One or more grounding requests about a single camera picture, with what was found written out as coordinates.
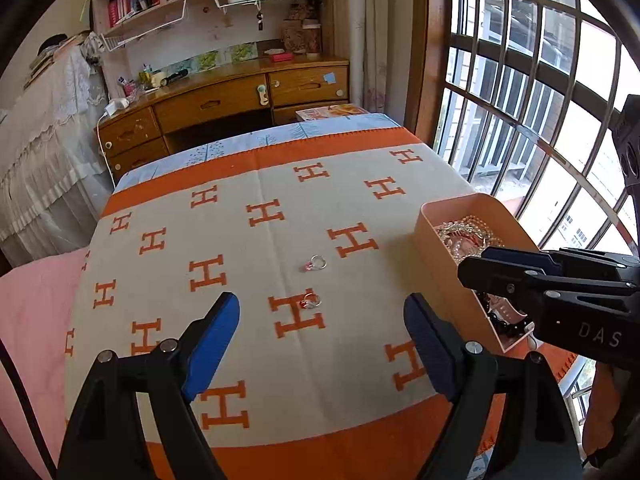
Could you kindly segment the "right human hand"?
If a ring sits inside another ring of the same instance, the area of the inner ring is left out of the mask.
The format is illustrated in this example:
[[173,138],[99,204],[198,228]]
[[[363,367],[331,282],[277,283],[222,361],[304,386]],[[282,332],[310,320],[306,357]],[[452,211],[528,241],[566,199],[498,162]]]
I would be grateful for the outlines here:
[[629,379],[624,370],[597,362],[590,393],[590,405],[582,430],[582,449],[591,455],[605,448],[614,434],[613,418],[620,408]]

